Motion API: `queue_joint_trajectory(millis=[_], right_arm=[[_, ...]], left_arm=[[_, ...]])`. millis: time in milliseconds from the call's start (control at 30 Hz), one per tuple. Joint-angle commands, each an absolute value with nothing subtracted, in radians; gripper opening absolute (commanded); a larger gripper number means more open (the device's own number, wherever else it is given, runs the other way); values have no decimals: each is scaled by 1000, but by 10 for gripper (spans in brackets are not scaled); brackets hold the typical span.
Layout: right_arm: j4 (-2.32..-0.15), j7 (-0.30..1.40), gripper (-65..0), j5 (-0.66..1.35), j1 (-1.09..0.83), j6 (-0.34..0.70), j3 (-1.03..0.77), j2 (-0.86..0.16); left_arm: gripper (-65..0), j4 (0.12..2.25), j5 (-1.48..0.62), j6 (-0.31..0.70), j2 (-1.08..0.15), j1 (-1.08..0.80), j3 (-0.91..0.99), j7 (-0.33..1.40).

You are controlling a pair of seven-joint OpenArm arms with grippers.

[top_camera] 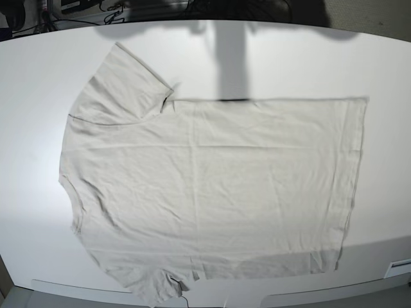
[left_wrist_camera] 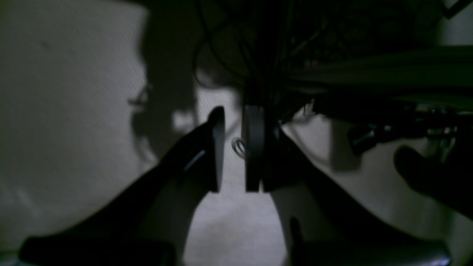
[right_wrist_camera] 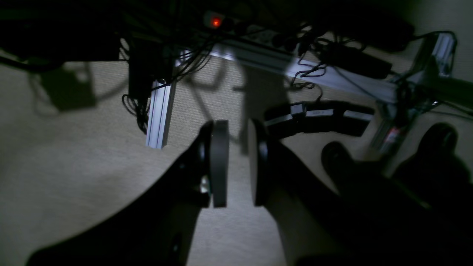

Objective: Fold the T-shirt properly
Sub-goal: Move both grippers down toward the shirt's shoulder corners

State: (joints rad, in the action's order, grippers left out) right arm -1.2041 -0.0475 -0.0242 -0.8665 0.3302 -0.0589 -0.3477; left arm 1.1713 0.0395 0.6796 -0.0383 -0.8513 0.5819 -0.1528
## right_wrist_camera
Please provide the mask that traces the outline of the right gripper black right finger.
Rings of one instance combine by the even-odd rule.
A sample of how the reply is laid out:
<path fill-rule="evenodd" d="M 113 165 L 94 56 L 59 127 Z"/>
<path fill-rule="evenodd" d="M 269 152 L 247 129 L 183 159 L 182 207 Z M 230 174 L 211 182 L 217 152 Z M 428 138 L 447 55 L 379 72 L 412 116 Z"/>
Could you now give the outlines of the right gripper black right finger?
<path fill-rule="evenodd" d="M 260 121 L 250 119 L 247 134 L 253 202 L 276 223 L 287 265 L 370 252 L 361 215 Z"/>

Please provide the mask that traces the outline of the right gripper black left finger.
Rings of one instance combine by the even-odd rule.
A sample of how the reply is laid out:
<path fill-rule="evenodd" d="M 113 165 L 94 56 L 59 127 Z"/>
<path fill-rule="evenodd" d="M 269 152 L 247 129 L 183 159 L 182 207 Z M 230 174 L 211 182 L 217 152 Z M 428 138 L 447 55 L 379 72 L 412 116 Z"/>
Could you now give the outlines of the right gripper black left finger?
<path fill-rule="evenodd" d="M 184 266 L 200 211 L 227 205 L 228 121 L 198 136 L 142 195 L 105 221 L 34 252 L 28 266 Z"/>

